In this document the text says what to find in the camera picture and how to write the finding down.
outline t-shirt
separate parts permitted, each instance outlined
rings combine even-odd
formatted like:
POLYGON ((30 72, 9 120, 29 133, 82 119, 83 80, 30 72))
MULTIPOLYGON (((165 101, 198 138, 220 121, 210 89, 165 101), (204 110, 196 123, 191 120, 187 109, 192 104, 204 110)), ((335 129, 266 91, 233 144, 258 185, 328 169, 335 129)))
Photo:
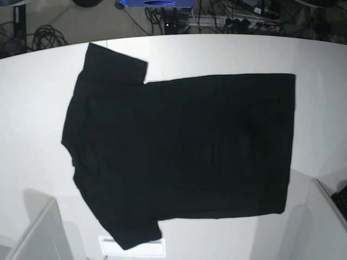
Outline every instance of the t-shirt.
POLYGON ((63 130, 74 181, 115 241, 160 239, 159 220, 282 213, 295 76, 144 84, 146 68, 90 44, 63 130))

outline blue device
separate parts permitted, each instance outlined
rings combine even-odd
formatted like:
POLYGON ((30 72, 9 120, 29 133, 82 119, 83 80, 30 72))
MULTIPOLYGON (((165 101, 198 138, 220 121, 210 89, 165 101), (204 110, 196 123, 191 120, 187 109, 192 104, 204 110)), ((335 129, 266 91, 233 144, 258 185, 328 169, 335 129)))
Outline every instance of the blue device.
POLYGON ((122 5, 126 7, 179 7, 191 8, 195 0, 121 0, 122 5))

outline white table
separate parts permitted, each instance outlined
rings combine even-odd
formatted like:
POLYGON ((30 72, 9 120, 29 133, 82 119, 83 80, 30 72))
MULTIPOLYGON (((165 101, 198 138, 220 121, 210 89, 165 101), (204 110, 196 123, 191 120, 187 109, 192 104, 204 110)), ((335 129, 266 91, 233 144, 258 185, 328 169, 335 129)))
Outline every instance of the white table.
MULTIPOLYGON (((286 212, 162 222, 168 259, 276 259, 283 225, 290 210, 304 203, 310 177, 321 179, 330 193, 347 180, 347 46, 250 35, 150 36, 98 44, 148 61, 146 82, 209 74, 297 75, 293 173, 286 212), (271 232, 259 244, 264 229, 271 232)), ((4 208, 3 212, 0 208, 4 226, 0 236, 17 239, 27 225, 22 191, 30 188, 58 199, 63 220, 79 227, 87 255, 99 260, 95 236, 107 232, 81 201, 72 181, 70 155, 60 145, 87 45, 0 60, 0 204, 4 208), (84 227, 91 223, 95 229, 86 231, 84 227)))

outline black t-shirt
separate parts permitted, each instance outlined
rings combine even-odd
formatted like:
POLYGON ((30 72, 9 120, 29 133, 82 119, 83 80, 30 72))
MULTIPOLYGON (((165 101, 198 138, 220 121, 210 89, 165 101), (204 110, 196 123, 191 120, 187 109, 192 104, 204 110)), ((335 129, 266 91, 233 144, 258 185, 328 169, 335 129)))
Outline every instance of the black t-shirt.
POLYGON ((63 130, 74 181, 115 241, 160 239, 159 220, 282 213, 295 76, 143 84, 146 67, 90 44, 63 130))

